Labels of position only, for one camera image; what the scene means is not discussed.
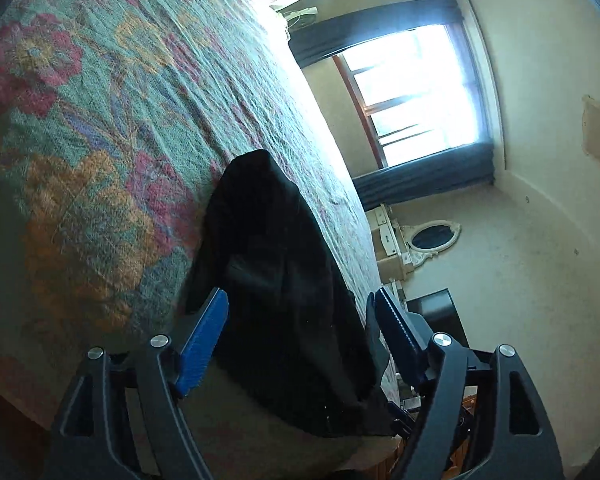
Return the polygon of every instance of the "orange flower pattern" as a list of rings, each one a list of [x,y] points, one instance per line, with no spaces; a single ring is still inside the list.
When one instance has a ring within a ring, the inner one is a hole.
[[[71,168],[33,156],[24,187],[31,215],[25,263],[34,295],[58,329],[69,322],[88,345],[122,330],[132,312],[120,293],[158,259],[154,226],[126,192],[107,152]]]

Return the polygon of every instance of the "oval mirror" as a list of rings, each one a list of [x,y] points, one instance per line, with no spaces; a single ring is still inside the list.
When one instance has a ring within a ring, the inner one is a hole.
[[[411,239],[411,245],[416,249],[435,249],[449,243],[454,232],[448,225],[432,225],[417,232]]]

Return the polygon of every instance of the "beige wall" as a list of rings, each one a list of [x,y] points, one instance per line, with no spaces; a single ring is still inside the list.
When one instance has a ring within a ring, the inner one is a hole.
[[[492,186],[392,206],[400,224],[460,222],[458,241],[410,274],[408,299],[448,288],[467,339],[512,344],[552,422],[568,474],[600,443],[600,290],[570,241]]]
[[[327,20],[348,12],[402,1],[406,0],[301,0],[285,9],[285,12],[316,6],[318,20]],[[322,60],[306,67],[302,72],[342,152],[349,174],[357,177],[375,171],[378,165],[349,92],[333,60]]]
[[[333,59],[302,70],[352,177],[378,169],[362,122]]]
[[[588,290],[582,314],[600,319],[600,167],[582,151],[582,96],[600,100],[598,10],[589,0],[458,1],[467,17],[475,11],[500,99],[506,166],[496,185],[561,240],[555,250]],[[576,443],[567,449],[571,460]]]

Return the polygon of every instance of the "metal screw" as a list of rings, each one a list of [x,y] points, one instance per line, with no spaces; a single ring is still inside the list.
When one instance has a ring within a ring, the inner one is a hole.
[[[439,346],[449,346],[453,340],[451,339],[451,336],[443,332],[438,332],[437,334],[434,334],[433,341]]]
[[[169,342],[169,338],[165,335],[158,334],[151,338],[151,346],[154,348],[162,348]]]
[[[511,345],[500,345],[499,350],[504,357],[513,357],[516,354],[516,350]]]
[[[91,350],[87,352],[87,357],[92,361],[95,361],[96,359],[100,359],[103,354],[104,350],[102,348],[100,348],[99,346],[94,346]]]

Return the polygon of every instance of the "black jacket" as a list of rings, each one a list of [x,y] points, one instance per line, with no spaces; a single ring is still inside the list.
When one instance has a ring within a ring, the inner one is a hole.
[[[309,206],[265,150],[234,159],[211,197],[187,313],[213,286],[229,297],[214,356],[259,404],[317,436],[394,434],[373,314],[365,331]]]

